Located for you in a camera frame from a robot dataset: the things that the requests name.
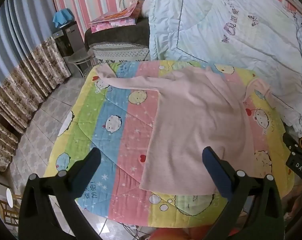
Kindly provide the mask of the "light blue embroidered comforter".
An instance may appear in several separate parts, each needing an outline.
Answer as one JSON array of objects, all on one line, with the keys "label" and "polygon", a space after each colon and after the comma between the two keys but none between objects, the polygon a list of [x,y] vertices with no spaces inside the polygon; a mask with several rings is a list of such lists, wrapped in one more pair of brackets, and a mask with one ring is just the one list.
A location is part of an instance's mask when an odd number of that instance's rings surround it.
[{"label": "light blue embroidered comforter", "polygon": [[302,137],[302,16],[278,0],[151,0],[152,60],[252,70]]}]

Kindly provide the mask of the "dark brown blanket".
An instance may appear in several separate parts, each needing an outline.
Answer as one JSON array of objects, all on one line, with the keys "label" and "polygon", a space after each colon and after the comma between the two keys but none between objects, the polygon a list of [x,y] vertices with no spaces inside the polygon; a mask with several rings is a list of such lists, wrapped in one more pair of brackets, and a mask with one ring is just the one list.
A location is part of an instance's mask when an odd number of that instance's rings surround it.
[{"label": "dark brown blanket", "polygon": [[85,32],[84,46],[89,50],[95,43],[132,43],[148,47],[150,38],[150,28],[148,18],[138,18],[135,25],[116,27],[92,33],[91,29]]}]

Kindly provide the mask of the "blue cloth on cabinet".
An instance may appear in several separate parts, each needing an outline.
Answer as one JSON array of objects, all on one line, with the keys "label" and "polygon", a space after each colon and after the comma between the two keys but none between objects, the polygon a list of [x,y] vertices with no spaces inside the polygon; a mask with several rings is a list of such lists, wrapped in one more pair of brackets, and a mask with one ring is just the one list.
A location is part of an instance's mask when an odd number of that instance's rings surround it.
[{"label": "blue cloth on cabinet", "polygon": [[54,23],[54,26],[56,28],[61,27],[65,24],[68,24],[69,22],[74,21],[74,16],[72,12],[65,8],[58,12],[56,12],[53,16],[52,22]]}]

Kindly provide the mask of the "round glass side table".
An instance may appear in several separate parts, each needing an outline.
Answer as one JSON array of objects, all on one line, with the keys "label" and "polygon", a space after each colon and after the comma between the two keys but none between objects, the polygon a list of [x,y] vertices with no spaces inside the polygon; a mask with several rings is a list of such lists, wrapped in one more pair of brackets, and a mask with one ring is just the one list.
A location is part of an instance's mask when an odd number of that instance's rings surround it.
[{"label": "round glass side table", "polygon": [[[92,70],[95,65],[95,55],[92,49],[86,50],[85,48],[81,48],[80,50],[73,53],[67,59],[67,63],[72,64],[79,71],[81,77],[83,79],[86,78],[87,74]],[[82,70],[81,66],[86,64],[87,68]]]}]

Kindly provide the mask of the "floral brown curtain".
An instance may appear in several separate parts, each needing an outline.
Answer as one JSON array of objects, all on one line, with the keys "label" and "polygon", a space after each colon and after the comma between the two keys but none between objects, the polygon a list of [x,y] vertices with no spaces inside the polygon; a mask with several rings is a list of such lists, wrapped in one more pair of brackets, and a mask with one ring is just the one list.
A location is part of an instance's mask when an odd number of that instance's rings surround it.
[{"label": "floral brown curtain", "polygon": [[53,38],[53,0],[0,6],[0,172],[38,106],[71,74]]}]

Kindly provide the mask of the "pink knit sweater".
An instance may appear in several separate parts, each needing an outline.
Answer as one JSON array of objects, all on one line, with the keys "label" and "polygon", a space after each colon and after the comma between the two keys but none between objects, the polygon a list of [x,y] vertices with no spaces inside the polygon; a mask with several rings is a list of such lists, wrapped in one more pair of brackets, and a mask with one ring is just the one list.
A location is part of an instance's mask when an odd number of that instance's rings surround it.
[{"label": "pink knit sweater", "polygon": [[98,77],[115,88],[158,92],[158,108],[140,188],[175,195],[209,195],[215,184],[202,162],[211,147],[234,169],[254,174],[254,143],[245,110],[255,92],[269,85],[255,78],[243,86],[225,81],[210,68],[187,66],[163,77],[117,77],[107,65]]}]

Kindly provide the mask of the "black bedside cabinet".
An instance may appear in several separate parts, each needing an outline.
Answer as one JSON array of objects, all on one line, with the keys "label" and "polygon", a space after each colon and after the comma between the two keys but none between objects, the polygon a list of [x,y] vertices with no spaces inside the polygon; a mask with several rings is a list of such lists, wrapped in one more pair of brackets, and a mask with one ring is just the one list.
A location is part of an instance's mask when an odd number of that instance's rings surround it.
[{"label": "black bedside cabinet", "polygon": [[62,57],[71,56],[84,48],[84,42],[76,21],[61,26],[52,36]]}]

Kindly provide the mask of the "colourful cartoon striped quilt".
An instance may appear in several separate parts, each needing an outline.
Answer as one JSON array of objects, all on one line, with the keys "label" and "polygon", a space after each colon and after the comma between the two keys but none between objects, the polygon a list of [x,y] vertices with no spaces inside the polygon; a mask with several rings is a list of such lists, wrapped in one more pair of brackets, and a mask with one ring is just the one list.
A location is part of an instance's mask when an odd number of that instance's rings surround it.
[{"label": "colourful cartoon striped quilt", "polygon": [[[186,66],[205,69],[196,61],[145,61],[110,63],[118,77],[162,77]],[[271,173],[281,197],[294,184],[285,162],[289,150],[282,142],[283,123],[255,89],[244,102],[254,139],[254,177]],[[54,143],[45,177],[68,170],[93,147],[101,164],[77,204],[101,217],[124,224],[156,228],[191,228],[213,224],[227,200],[217,192],[206,196],[176,196],[139,188],[158,107],[156,92],[134,92],[103,86],[93,69],[67,115]],[[109,117],[120,129],[105,128]]]}]

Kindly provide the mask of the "dotted striped folded bedding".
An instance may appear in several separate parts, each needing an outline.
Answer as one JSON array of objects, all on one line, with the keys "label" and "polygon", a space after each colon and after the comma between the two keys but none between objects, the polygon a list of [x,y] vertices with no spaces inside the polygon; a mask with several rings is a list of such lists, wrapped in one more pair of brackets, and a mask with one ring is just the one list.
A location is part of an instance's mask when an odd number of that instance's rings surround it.
[{"label": "dotted striped folded bedding", "polygon": [[149,48],[140,44],[101,42],[89,46],[98,63],[149,61]]}]

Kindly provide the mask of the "pink floral gift bag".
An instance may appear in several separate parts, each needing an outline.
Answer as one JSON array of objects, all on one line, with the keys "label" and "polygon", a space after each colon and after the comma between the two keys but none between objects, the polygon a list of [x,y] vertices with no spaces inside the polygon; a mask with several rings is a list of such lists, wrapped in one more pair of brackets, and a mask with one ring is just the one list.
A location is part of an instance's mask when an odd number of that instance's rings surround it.
[{"label": "pink floral gift bag", "polygon": [[92,33],[135,25],[141,12],[139,0],[120,0],[119,12],[107,12],[89,23]]}]

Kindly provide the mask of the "wooden stool with white seat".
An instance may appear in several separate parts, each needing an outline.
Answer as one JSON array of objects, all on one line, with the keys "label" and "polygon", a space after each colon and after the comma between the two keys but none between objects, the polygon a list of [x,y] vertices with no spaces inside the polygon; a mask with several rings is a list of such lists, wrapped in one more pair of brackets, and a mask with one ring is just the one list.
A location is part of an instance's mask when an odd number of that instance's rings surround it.
[{"label": "wooden stool with white seat", "polygon": [[0,200],[0,217],[5,225],[18,227],[19,224],[19,201],[21,194],[14,194],[10,188],[6,189],[6,200]]}]

